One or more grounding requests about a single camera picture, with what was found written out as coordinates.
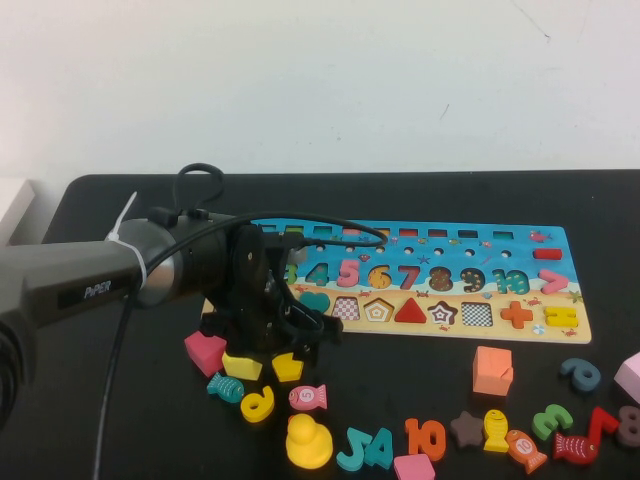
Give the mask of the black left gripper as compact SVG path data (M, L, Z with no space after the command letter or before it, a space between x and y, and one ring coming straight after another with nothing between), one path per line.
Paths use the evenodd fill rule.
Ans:
M227 340L233 356L256 356L264 368L284 353L294 353L306 367L315 368L320 344L339 343L343 323L297 300L290 294L205 296L212 311L201 317L200 330Z

